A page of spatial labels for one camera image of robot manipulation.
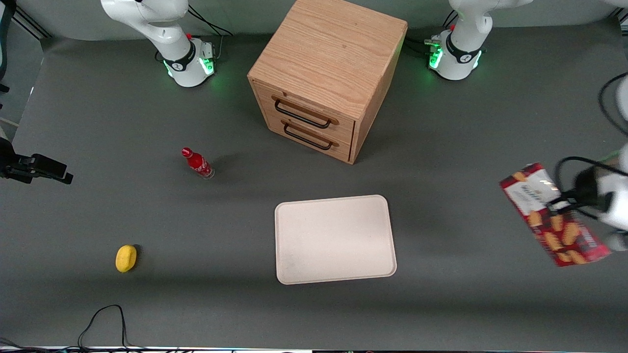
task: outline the coca-cola bottle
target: coca-cola bottle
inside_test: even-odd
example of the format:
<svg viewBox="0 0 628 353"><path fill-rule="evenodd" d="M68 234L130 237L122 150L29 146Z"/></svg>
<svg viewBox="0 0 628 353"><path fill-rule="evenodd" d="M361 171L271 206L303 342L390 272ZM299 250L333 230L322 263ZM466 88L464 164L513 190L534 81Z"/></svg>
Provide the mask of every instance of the coca-cola bottle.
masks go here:
<svg viewBox="0 0 628 353"><path fill-rule="evenodd" d="M207 163L205 158L198 153L194 153L190 148L183 148L181 154L188 160L190 168L203 179L210 179L214 176L215 170Z"/></svg>

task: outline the black metal handle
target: black metal handle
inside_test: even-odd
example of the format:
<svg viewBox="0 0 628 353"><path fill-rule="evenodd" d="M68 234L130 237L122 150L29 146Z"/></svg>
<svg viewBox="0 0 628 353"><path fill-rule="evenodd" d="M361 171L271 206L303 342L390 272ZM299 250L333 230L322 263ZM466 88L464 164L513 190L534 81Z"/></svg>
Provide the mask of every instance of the black metal handle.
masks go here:
<svg viewBox="0 0 628 353"><path fill-rule="evenodd" d="M332 147L332 145L333 145L332 142L329 142L329 144L327 146L323 146L322 144L318 144L316 142L312 142L312 141L310 141L310 140L308 140L308 139L306 139L304 137L301 137L301 136L299 136L299 135L297 135L295 133L291 133L290 131L288 131L288 126L289 126L288 123L286 123L286 122L283 123L283 132L286 133L286 135L292 136L295 139L299 139L299 140L301 140L301 141L303 141L303 142L305 142L307 144L310 144L310 145L312 145L312 146L314 146L316 148L320 148L323 151L326 151L326 150L330 149Z"/></svg>
<svg viewBox="0 0 628 353"><path fill-rule="evenodd" d="M306 119L306 118L304 118L302 116L296 115L293 112L289 112L286 109L280 108L279 107L279 103L281 103L281 101L279 99L275 99L275 109L277 109L278 112L280 112L282 114L286 114L287 116L293 117L293 118L298 119L300 121L303 121L303 122L305 122L307 124L310 124L312 126L315 126L315 127L319 128L319 129L326 129L326 128L328 128L329 124L332 122L331 120L327 119L327 122L324 125L321 125L321 124L319 124L317 122L313 122L312 120L309 120L309 119Z"/></svg>

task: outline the wood grain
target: wood grain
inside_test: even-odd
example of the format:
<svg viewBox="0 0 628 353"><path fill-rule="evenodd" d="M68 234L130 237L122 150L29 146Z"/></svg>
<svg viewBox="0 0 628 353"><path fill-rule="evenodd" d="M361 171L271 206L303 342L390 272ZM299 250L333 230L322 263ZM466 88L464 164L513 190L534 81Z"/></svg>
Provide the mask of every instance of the wood grain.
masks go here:
<svg viewBox="0 0 628 353"><path fill-rule="evenodd" d="M297 0L249 76L359 121L407 27L342 0Z"/></svg>
<svg viewBox="0 0 628 353"><path fill-rule="evenodd" d="M313 147L312 145L305 143L299 139L293 138L292 136L287 135L284 132L284 127L285 125L288 124L289 130L290 132L297 134L303 138L306 138L314 143L317 144L321 144L326 146L328 143L332 143L332 147L328 150L322 150L316 147ZM291 122L288 122L286 119L271 119L269 121L269 126L268 128L274 132L274 133L278 133L280 135L282 135L285 138L289 138L294 142L300 143L303 146L307 146L309 148L312 148L316 151L319 151L321 153L325 153L326 155L332 156L338 160L341 160L345 163L349 163L349 152L351 149L351 145L349 143L346 143L344 141L334 141L332 139L329 139L325 136L321 136L320 134L318 134L317 131L313 131L311 129L308 128L304 128L303 126L297 126L296 124L293 124Z"/></svg>
<svg viewBox="0 0 628 353"><path fill-rule="evenodd" d="M380 78L379 84L377 86L377 90L371 99L371 102L367 106L366 111L364 112L364 117L357 124L358 126L355 128L355 136L351 146L351 156L349 160L351 163L355 163L355 159L357 158L357 154L360 152L362 145L364 144L364 140L366 139L369 130L371 130L371 126L373 122L375 122L375 117L379 112L379 108L382 106L384 102L384 98L386 98L386 93L388 93L388 88L391 86L391 82L394 76L394 69L397 67L397 60L399 59L399 54L401 53L401 47L403 46L403 38L399 40L397 44L396 50L393 52L391 62L384 72L384 75Z"/></svg>
<svg viewBox="0 0 628 353"><path fill-rule="evenodd" d="M342 144L342 153L338 146L327 154L353 164L390 87L407 28L343 0L297 0L248 74L269 129L284 136L286 121ZM276 101L331 124L321 129L278 112Z"/></svg>
<svg viewBox="0 0 628 353"><path fill-rule="evenodd" d="M256 82L254 86L254 90L259 96L257 98L257 102L262 107L266 124L270 125L269 122L273 119L285 119L294 125L303 126L304 128L311 129L322 136L326 136L336 141L344 141L351 145L355 124L353 120L347 119L346 117L334 116L333 114L324 115L323 113L318 112L316 107L311 107L308 104L299 102L293 97L285 97L281 91L266 87L263 84L257 84ZM331 120L331 123L328 128L320 129L278 112L274 107L276 99L279 99L281 102L279 106L282 109L286 109L287 111L300 115L318 124L325 124L327 119Z"/></svg>

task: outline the drawer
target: drawer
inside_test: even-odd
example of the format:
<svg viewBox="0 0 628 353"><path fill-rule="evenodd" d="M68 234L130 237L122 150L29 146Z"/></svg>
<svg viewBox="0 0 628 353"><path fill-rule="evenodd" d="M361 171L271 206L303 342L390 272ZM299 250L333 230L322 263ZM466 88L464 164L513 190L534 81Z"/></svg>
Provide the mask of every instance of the drawer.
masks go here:
<svg viewBox="0 0 628 353"><path fill-rule="evenodd" d="M287 119L271 118L268 121L268 128L272 132L278 133L304 146L311 147L343 162L349 162L351 145L345 141L322 136L318 134L318 131L293 124Z"/></svg>
<svg viewBox="0 0 628 353"><path fill-rule="evenodd" d="M284 119L290 122L291 126L312 130L320 136L351 145L353 120L321 112L316 107L299 102L298 99L259 82L255 82L255 89L267 123L272 118Z"/></svg>

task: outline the bottle cap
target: bottle cap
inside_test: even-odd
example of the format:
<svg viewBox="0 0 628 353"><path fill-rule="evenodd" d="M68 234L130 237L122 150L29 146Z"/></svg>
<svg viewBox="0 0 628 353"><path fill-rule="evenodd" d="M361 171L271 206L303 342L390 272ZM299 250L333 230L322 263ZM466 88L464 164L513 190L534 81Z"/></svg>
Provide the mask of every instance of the bottle cap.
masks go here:
<svg viewBox="0 0 628 353"><path fill-rule="evenodd" d="M194 154L194 152L192 152L192 150L188 147L184 147L181 150L181 154L185 157L185 158L189 158L192 157L192 155Z"/></svg>

